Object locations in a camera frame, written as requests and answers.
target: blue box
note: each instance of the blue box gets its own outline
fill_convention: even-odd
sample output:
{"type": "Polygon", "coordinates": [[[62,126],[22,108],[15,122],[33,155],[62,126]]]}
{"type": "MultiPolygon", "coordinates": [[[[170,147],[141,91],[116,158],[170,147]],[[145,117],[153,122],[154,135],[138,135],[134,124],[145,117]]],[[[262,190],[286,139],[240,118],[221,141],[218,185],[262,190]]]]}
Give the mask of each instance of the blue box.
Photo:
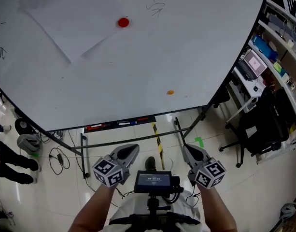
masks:
{"type": "Polygon", "coordinates": [[[255,35],[252,42],[268,59],[276,61],[278,53],[273,51],[261,37],[255,35]]]}

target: black harness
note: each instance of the black harness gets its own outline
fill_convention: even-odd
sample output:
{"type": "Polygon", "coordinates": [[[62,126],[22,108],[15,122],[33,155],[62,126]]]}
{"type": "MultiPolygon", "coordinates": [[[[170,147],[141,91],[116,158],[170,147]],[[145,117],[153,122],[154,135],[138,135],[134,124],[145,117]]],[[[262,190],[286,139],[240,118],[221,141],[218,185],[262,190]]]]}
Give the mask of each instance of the black harness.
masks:
{"type": "Polygon", "coordinates": [[[151,215],[130,215],[129,217],[112,220],[109,224],[131,224],[126,232],[144,232],[146,230],[162,230],[163,232],[180,232],[176,223],[200,224],[199,221],[189,216],[180,215],[173,212],[166,214],[151,215]]]}

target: laptop screen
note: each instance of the laptop screen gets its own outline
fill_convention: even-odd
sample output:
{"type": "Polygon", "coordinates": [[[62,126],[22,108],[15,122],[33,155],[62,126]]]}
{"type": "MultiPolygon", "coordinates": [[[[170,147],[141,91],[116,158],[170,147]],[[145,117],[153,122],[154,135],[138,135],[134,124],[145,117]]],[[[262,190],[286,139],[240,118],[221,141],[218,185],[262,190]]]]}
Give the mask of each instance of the laptop screen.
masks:
{"type": "Polygon", "coordinates": [[[251,50],[243,59],[257,77],[268,67],[256,52],[251,50]]]}

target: paper sheet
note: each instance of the paper sheet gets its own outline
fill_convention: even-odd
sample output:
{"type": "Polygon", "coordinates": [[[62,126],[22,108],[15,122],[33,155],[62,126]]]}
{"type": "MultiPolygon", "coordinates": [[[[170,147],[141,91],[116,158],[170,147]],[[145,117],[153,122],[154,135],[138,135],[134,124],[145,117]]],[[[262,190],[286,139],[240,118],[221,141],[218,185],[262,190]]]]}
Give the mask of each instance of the paper sheet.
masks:
{"type": "Polygon", "coordinates": [[[117,0],[21,0],[20,5],[71,62],[118,32],[123,17],[117,0]]]}

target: green tape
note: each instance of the green tape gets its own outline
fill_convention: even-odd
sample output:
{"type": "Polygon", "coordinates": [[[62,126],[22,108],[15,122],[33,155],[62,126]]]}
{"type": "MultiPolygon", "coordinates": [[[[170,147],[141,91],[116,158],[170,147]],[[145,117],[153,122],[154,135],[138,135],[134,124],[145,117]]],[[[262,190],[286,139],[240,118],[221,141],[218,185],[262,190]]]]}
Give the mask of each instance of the green tape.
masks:
{"type": "Polygon", "coordinates": [[[199,147],[200,148],[203,148],[204,147],[204,143],[203,143],[201,137],[196,137],[194,139],[195,139],[196,142],[199,142],[199,147]]]}

